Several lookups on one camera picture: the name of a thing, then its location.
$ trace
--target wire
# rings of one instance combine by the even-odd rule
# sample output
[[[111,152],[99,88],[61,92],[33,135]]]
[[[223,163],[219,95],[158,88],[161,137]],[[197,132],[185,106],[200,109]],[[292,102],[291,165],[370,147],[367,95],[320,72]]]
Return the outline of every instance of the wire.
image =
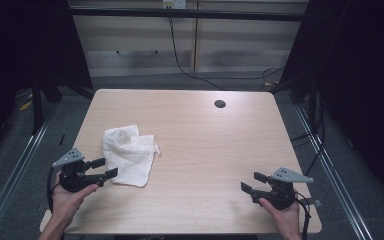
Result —
[[[338,22],[338,24],[336,25],[336,29],[334,30],[334,34],[333,34],[333,38],[332,40],[330,41],[330,44],[329,44],[329,48],[328,48],[328,52],[326,54],[326,57],[324,58],[323,60],[323,63],[322,63],[322,67],[321,67],[321,71],[323,71],[326,67],[326,64],[328,62],[328,59],[333,51],[333,47],[334,47],[334,43],[335,43],[335,40],[338,38],[338,33],[339,33],[339,29],[340,29],[340,26],[342,25],[342,22],[344,20],[344,16],[345,16],[345,13],[347,12],[348,10],[348,7],[350,5],[350,0],[347,1],[346,5],[345,5],[345,8],[344,10],[342,11],[342,14],[341,14],[341,17],[340,17],[340,20]],[[324,123],[323,123],[323,139],[321,141],[321,145],[320,145],[320,148],[319,148],[319,151],[317,152],[317,155],[316,157],[313,159],[313,162],[311,163],[309,169],[307,170],[305,176],[307,176],[307,174],[310,172],[311,168],[313,167],[314,165],[314,162],[317,160],[318,156],[320,155],[322,149],[324,149]]]
[[[319,125],[317,126],[317,128],[319,128],[321,126],[323,134],[322,134],[322,139],[321,139],[321,143],[320,143],[320,146],[319,146],[319,150],[317,151],[316,156],[311,161],[310,166],[308,167],[308,169],[305,172],[304,176],[308,176],[308,174],[310,173],[310,171],[313,168],[314,164],[316,163],[316,160],[319,158],[320,154],[324,150],[325,135],[326,135],[325,134],[325,124],[324,124],[324,110],[325,110],[325,103],[324,103],[323,98],[319,94]]]
[[[51,211],[52,213],[52,209],[53,209],[53,205],[54,205],[54,200],[52,199],[52,192],[54,191],[54,188],[56,186],[54,186],[52,189],[51,189],[51,180],[52,180],[52,173],[54,172],[54,168],[51,167],[51,169],[49,170],[49,173],[48,173],[48,182],[47,182],[47,186],[46,186],[46,196],[48,198],[48,207],[49,207],[49,210]]]
[[[310,140],[306,141],[305,143],[301,143],[301,144],[298,144],[296,146],[293,146],[293,148],[299,148],[299,147],[302,147],[302,146],[304,146],[304,145],[306,145],[308,143],[310,143]]]
[[[56,188],[56,187],[58,187],[60,184],[58,183],[58,184],[55,184],[55,186],[52,188],[52,192],[54,191],[54,189]]]
[[[298,76],[295,76],[289,80],[285,80],[283,81],[282,83],[279,83],[277,86],[275,86],[274,88],[270,89],[268,92],[270,92],[271,94],[276,94],[280,91],[283,91],[285,88],[287,87],[290,87],[291,85],[293,85],[295,82],[299,81],[300,79],[302,79],[303,77],[306,77],[306,73],[303,73],[303,74],[300,74]]]
[[[172,18],[169,18],[169,22],[170,22],[170,32],[171,32],[171,40],[173,42],[173,49],[174,49],[174,57],[176,59],[176,64],[177,64],[177,67],[180,69],[180,71],[185,74],[186,76],[188,77],[191,77],[191,78],[194,78],[194,79],[198,79],[198,80],[202,80],[204,82],[207,82],[209,84],[211,84],[212,86],[222,90],[222,91],[227,91],[226,89],[214,84],[213,82],[209,81],[209,80],[216,80],[216,79],[226,79],[226,80],[240,80],[240,79],[243,79],[243,80],[257,80],[257,79],[263,79],[264,80],[264,83],[263,85],[257,90],[257,91],[261,91],[261,89],[264,88],[265,86],[265,79],[266,77],[270,76],[270,75],[273,75],[275,74],[277,71],[280,71],[280,70],[283,70],[284,67],[280,67],[280,68],[268,68],[266,70],[263,71],[263,76],[259,76],[259,77],[248,77],[248,78],[245,78],[245,77],[198,77],[198,76],[194,76],[194,75],[191,75],[187,72],[185,72],[182,67],[180,66],[180,63],[179,63],[179,58],[177,56],[177,49],[176,49],[176,41],[174,40],[174,27],[173,27],[173,19]]]
[[[310,218],[311,218],[310,204],[309,204],[307,198],[304,197],[301,193],[299,193],[299,192],[295,192],[295,193],[300,195],[301,197],[303,197],[303,199],[307,203],[307,206],[305,206],[305,204],[301,200],[299,200],[298,198],[295,198],[295,202],[297,202],[299,205],[301,205],[301,207],[304,209],[304,212],[305,212],[304,226],[302,228],[302,239],[307,240],[308,224],[310,223]]]
[[[291,142],[293,142],[293,141],[296,141],[296,140],[300,140],[300,139],[306,138],[306,137],[311,136],[311,135],[313,135],[313,133],[304,133],[304,134],[302,134],[302,135],[300,135],[298,137],[291,138],[290,140],[291,140]]]

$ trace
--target wooden surface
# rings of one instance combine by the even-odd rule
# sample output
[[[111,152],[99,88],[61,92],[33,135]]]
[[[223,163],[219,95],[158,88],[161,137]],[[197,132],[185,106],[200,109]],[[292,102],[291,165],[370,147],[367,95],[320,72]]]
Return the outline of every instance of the wooden surface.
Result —
[[[216,100],[226,107],[217,108]],[[155,135],[161,150],[148,184],[137,188],[108,181],[85,200],[67,233],[276,232],[270,215],[240,188],[243,181],[270,191],[253,179],[254,171],[270,175],[283,166],[301,173],[270,93],[99,90],[75,147],[86,160],[100,158],[104,131],[130,124],[137,124],[141,135]],[[294,186],[310,197],[306,184]],[[314,207],[311,215],[309,232],[318,232]],[[48,212],[41,229],[49,217]]]

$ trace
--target crumpled cloth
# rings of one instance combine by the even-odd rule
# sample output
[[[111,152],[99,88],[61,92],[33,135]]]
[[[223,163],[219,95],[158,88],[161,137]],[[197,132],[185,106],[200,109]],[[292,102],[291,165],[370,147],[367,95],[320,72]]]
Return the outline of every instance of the crumpled cloth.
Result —
[[[137,125],[108,129],[102,146],[108,170],[118,167],[112,183],[137,187],[148,183],[155,153],[160,153],[154,135],[139,136]]]

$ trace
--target metal bar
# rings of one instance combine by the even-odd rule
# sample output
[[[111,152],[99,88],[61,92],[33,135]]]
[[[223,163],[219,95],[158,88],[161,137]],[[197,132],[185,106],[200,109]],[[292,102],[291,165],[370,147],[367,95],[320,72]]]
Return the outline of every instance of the metal bar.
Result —
[[[311,86],[308,99],[308,121],[313,133],[317,134],[316,108],[317,108],[317,83],[314,76],[311,76]]]
[[[81,16],[119,16],[119,17],[169,17],[169,18],[207,18],[207,19],[242,19],[266,21],[300,22],[308,19],[331,20],[332,16],[306,15],[301,13],[267,13],[267,12],[234,12],[183,9],[154,9],[154,8],[45,8],[27,7],[11,8],[20,13],[53,13]]]
[[[18,185],[20,184],[24,173],[26,172],[34,153],[36,152],[37,147],[39,146],[40,141],[42,140],[46,128],[48,126],[48,122],[52,117],[53,113],[56,109],[56,104],[53,104],[52,109],[46,120],[43,122],[42,126],[38,129],[36,135],[32,135],[26,148],[24,149],[23,154],[19,158],[16,167],[11,173],[11,176],[8,178],[4,188],[0,193],[0,221],[7,210],[11,199],[17,190]]]
[[[308,116],[304,108],[301,105],[297,105],[296,111],[307,134],[309,134],[310,136],[310,141],[314,147],[314,150],[316,152],[319,152],[322,142],[318,135],[310,134],[312,133],[311,126],[308,123]],[[335,190],[336,195],[339,198],[339,201],[342,204],[342,207],[352,227],[354,228],[355,233],[357,234],[357,237],[361,240],[372,240],[373,237],[370,234],[370,231],[366,225],[366,222],[364,221],[363,216],[361,215],[357,206],[354,204],[354,201],[352,200],[346,187],[344,186],[338,172],[335,170],[335,166],[333,165],[333,162],[331,161],[325,148],[323,148],[320,152],[320,162],[326,172],[330,183],[332,184],[333,189]]]
[[[42,94],[39,86],[38,74],[34,75],[33,79],[33,116],[34,116],[34,125],[32,135],[35,135],[39,130],[40,126],[43,124],[43,112],[42,112]]]

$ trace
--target human hand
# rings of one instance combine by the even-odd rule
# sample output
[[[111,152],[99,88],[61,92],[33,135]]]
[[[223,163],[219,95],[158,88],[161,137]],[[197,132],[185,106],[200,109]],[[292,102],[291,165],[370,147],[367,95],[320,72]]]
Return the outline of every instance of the human hand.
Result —
[[[284,240],[301,239],[299,228],[299,205],[294,202],[288,208],[277,210],[267,199],[260,198],[259,202],[272,216],[278,233]]]
[[[79,192],[72,193],[65,190],[59,185],[59,172],[56,175],[56,187],[52,192],[53,199],[53,211],[52,217],[55,217],[64,222],[66,227],[73,221],[74,214],[83,203],[85,197],[95,192],[99,186],[98,184],[92,184],[82,189]]]
[[[60,239],[65,229],[73,221],[74,214],[76,214],[85,197],[89,196],[99,188],[98,184],[92,184],[79,192],[69,192],[59,185],[59,174],[60,172],[56,175],[55,183],[57,185],[52,191],[52,216],[39,237],[41,240]]]

